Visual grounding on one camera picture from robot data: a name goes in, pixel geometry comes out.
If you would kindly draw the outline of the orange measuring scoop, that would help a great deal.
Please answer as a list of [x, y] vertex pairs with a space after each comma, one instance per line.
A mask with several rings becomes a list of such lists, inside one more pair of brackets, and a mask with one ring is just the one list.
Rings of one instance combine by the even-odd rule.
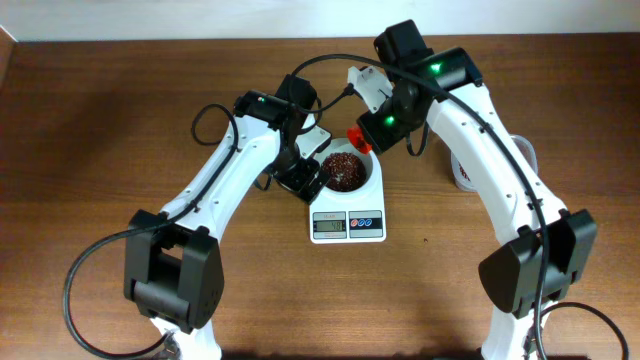
[[372, 146], [366, 141], [359, 125], [354, 125], [347, 130], [347, 139], [362, 154], [369, 154], [372, 150]]

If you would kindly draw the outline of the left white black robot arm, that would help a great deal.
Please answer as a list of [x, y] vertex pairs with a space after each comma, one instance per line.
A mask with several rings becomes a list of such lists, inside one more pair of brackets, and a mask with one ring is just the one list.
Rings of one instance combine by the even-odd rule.
[[273, 95], [247, 92], [190, 184], [159, 213], [140, 210], [130, 220], [124, 296], [162, 333], [164, 357], [221, 357], [212, 324], [224, 288], [219, 242], [256, 178], [270, 175], [307, 204], [328, 182], [313, 155], [331, 135], [303, 128], [316, 100], [310, 82], [293, 75]]

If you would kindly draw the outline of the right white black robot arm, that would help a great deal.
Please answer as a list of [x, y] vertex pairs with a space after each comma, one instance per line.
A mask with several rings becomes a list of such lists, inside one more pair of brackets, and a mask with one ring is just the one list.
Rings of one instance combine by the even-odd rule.
[[541, 181], [505, 129], [488, 87], [462, 48], [428, 47], [407, 20], [374, 41], [378, 85], [356, 85], [369, 110], [349, 139], [380, 155], [420, 126], [449, 147], [491, 220], [499, 248], [478, 267], [494, 305], [484, 359], [543, 359], [546, 315], [564, 306], [590, 255], [597, 226], [586, 210], [570, 212]]

